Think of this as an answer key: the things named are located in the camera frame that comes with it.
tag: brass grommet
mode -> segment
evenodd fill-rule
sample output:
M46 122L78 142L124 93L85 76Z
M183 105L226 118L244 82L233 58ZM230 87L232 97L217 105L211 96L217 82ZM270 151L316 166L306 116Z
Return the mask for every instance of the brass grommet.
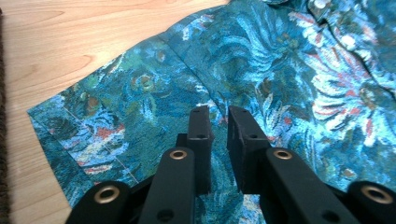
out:
M290 160L293 156L286 150L278 149L274 152L274 155L281 160Z
M174 160L183 160L184 158L187 157L187 152L183 150L175 150L171 152L171 158Z
M112 194L109 196L103 197L102 193L104 193L105 191L112 191ZM109 185L109 186L104 186L101 189L99 189L99 191L97 191L95 193L94 199L97 203L111 203L117 197L119 197L119 195L120 195L120 190L113 185Z
M377 203L393 203L393 198L384 190L379 189L374 186L363 186L361 188L361 192L369 199L377 202Z

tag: teal floral shirt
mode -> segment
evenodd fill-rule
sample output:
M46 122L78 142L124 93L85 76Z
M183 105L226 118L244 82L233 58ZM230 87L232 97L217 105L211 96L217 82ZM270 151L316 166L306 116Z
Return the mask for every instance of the teal floral shirt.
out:
M394 1L233 0L190 15L28 113L71 206L93 185L134 186L208 105L212 192L198 223L264 222L237 191L227 108L249 110L274 147L327 184L396 190Z

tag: dark carpet edge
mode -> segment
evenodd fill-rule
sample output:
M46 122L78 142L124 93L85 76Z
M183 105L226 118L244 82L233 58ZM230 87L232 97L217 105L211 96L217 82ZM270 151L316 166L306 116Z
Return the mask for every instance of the dark carpet edge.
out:
M0 223L9 223L9 200L7 186L7 149L6 149L6 94L5 69L3 62L3 16L0 8Z

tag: screw hole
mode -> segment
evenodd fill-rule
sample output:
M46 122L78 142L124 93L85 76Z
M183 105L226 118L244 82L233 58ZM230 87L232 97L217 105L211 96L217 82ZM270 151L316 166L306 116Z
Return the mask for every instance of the screw hole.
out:
M157 219L161 222L168 222L175 216L174 212L170 209L164 209L158 212Z
M281 150L281 149L276 150L274 152L274 155L276 157L280 158L281 160L289 160L292 157L292 155L288 151Z
M94 196L94 199L97 203L111 203L117 199L120 195L120 190L113 186L104 186L99 189Z
M393 203L393 198L384 190L374 186L364 186L361 188L361 192L369 199L377 203Z
M187 157L187 152L183 150L175 150L171 152L171 158L174 160L183 160L184 158Z
M332 211L326 210L322 213L322 217L328 222L339 222L340 217Z

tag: wooden floor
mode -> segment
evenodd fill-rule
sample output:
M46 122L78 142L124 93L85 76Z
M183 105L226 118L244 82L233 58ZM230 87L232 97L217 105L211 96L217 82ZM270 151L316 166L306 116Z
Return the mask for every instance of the wooden floor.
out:
M13 223L64 223L70 207L26 110L139 41L228 0L0 0Z

